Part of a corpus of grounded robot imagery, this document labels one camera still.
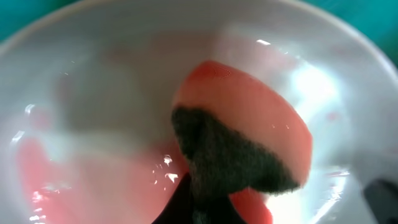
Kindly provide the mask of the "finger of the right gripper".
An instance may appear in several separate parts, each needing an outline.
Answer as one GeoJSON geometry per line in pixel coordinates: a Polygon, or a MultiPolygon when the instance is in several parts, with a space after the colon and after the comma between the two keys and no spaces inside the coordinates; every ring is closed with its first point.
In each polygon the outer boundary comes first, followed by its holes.
{"type": "Polygon", "coordinates": [[[363,189],[365,201],[378,224],[397,224],[397,184],[375,179],[363,189]]]}

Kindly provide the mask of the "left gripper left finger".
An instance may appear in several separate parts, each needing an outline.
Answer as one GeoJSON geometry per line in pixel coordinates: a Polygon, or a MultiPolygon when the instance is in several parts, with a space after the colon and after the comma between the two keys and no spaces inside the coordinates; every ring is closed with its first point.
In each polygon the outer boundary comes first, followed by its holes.
{"type": "Polygon", "coordinates": [[[185,174],[160,215],[152,224],[192,224],[191,177],[185,174]]]}

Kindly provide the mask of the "light blue plate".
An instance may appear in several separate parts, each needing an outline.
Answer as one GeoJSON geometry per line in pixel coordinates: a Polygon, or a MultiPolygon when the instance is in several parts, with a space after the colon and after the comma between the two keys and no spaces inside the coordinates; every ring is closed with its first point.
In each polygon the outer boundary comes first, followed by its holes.
{"type": "Polygon", "coordinates": [[[302,1],[81,1],[1,45],[1,222],[152,223],[189,174],[171,114],[201,63],[257,78],[312,135],[306,183],[268,223],[377,223],[397,184],[397,69],[302,1]]]}

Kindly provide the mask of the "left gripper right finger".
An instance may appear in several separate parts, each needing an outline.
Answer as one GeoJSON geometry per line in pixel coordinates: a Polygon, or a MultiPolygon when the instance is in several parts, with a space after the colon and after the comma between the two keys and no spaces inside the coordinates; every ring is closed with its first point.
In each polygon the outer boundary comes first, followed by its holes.
{"type": "Polygon", "coordinates": [[[241,218],[228,196],[221,197],[214,202],[215,224],[246,224],[241,218]]]}

